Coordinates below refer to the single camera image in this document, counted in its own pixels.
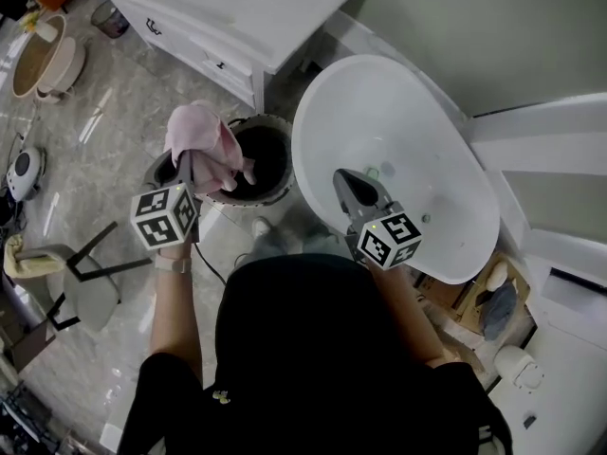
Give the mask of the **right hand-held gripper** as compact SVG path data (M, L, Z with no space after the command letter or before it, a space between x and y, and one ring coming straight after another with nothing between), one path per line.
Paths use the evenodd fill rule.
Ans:
M341 208L349 209L345 242L356 262L368 260L386 271L415 255L422 232L380 182L354 170L337 169L333 186Z

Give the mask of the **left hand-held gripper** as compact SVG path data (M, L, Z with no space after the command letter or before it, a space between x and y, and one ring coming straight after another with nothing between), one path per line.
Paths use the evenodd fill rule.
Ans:
M192 183L191 150L182 152L176 162L166 151L146 171L144 186L154 191L132 198L130 223L148 251L182 244L190 235L199 212L188 186Z

